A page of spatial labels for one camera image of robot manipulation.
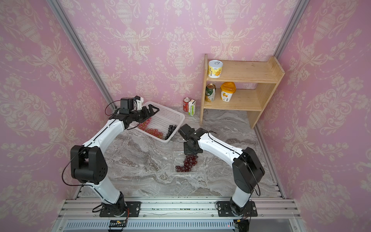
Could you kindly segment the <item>dark red grape bunch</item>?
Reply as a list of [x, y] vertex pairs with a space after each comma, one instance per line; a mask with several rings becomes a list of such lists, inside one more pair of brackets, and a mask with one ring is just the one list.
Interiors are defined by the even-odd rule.
[[182, 155], [180, 158], [175, 159], [175, 171], [178, 173], [191, 172], [197, 163], [197, 155]]

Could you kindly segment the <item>black grape bunch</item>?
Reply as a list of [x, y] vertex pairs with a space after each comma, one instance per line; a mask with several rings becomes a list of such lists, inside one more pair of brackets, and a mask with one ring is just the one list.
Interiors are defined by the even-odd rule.
[[167, 132], [166, 136], [164, 137], [164, 140], [168, 140], [171, 137], [172, 133], [176, 130], [176, 128], [177, 128], [176, 125], [170, 125], [168, 127], [168, 132]]

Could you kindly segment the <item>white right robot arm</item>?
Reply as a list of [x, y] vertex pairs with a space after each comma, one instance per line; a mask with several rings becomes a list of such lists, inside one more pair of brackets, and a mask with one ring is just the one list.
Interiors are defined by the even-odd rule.
[[184, 152], [187, 155], [197, 155], [204, 151], [223, 160], [232, 168], [236, 189], [230, 199], [231, 211], [241, 216], [246, 210], [255, 189], [259, 189], [259, 182], [265, 175], [265, 170], [252, 148], [237, 148], [227, 144], [209, 131], [200, 129], [184, 135]]

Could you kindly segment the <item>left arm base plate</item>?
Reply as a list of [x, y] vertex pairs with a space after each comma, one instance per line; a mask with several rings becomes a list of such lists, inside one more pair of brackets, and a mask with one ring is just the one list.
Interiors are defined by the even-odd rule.
[[129, 201], [125, 202], [124, 206], [118, 206], [114, 208], [113, 206], [108, 206], [103, 204], [102, 210], [100, 211], [100, 217], [138, 217], [141, 210], [140, 201]]

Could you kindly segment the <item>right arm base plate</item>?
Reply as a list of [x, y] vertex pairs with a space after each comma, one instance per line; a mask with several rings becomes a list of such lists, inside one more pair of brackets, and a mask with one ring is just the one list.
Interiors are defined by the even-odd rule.
[[248, 201], [240, 208], [233, 201], [219, 201], [215, 204], [219, 217], [257, 217], [255, 202]]

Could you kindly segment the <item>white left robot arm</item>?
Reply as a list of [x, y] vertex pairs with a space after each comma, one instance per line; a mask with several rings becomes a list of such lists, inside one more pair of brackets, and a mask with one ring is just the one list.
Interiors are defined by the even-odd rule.
[[119, 108], [92, 139], [71, 148], [71, 176], [98, 195], [102, 217], [128, 217], [130, 214], [123, 193], [114, 187], [107, 176], [108, 166], [104, 158], [106, 149], [119, 134], [131, 128], [131, 123], [143, 123], [158, 112], [159, 108], [151, 104], [137, 110], [132, 106]]

